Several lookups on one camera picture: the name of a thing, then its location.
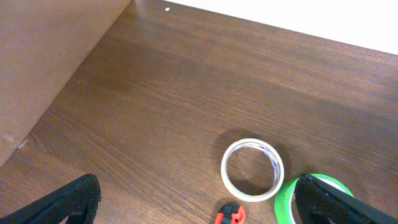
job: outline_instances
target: dark wood surface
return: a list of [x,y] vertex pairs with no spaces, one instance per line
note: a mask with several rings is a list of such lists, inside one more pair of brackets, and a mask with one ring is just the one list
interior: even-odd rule
[[[0,216],[89,172],[96,223],[213,223],[237,201],[222,155],[250,137],[276,148],[286,180],[330,175],[398,218],[397,88],[396,55],[137,0],[0,170]],[[247,193],[272,175],[253,150],[228,172]],[[240,203],[247,223],[276,223],[274,198]]]

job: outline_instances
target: wood grain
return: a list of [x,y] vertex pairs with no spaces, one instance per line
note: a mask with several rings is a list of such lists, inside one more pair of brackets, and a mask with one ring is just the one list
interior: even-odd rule
[[[213,223],[236,201],[221,180],[223,153],[258,138],[279,152],[286,180],[330,175],[397,218],[397,64],[396,55],[134,1],[0,170],[0,215],[90,172],[103,189],[96,223]],[[271,171],[259,170],[268,161],[255,152],[235,160],[237,183],[267,187]],[[276,223],[273,198],[239,203],[248,223]]]

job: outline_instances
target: white tape roll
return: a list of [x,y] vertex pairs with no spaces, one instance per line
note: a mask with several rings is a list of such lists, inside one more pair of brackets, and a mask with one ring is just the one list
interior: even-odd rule
[[[270,159],[274,168],[274,181],[272,183],[272,187],[262,195],[245,194],[238,190],[228,178],[228,174],[226,171],[226,163],[228,161],[228,158],[232,155],[234,151],[245,147],[251,147],[262,151]],[[260,202],[271,198],[280,189],[280,186],[284,181],[284,165],[278,152],[266,142],[258,139],[242,139],[230,145],[230,147],[224,153],[223,160],[221,161],[221,177],[223,179],[225,187],[235,197],[244,200],[245,202]]]

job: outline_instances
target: white wall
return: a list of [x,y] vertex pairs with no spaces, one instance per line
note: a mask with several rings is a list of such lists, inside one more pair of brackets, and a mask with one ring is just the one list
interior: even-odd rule
[[169,1],[398,55],[397,1]]

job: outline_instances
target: masking tape roll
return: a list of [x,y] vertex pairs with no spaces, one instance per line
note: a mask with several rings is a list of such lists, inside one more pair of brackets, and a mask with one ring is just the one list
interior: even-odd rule
[[[245,194],[238,190],[228,178],[228,174],[226,171],[226,163],[228,161],[228,158],[232,155],[234,151],[238,149],[243,149],[245,147],[251,147],[262,151],[270,159],[274,168],[274,181],[272,183],[272,187],[262,195]],[[225,187],[229,190],[229,192],[231,192],[231,194],[241,200],[244,200],[245,202],[260,202],[274,196],[282,186],[282,183],[284,181],[284,174],[284,165],[278,152],[268,143],[265,143],[264,141],[258,139],[242,139],[233,143],[226,150],[223,156],[223,160],[221,161],[221,178],[223,179]]]
[[[354,195],[340,181],[323,174],[311,174],[314,177],[324,181],[332,187],[354,197]],[[296,224],[292,212],[292,198],[296,183],[299,178],[285,183],[279,190],[275,198],[275,215],[278,223]]]

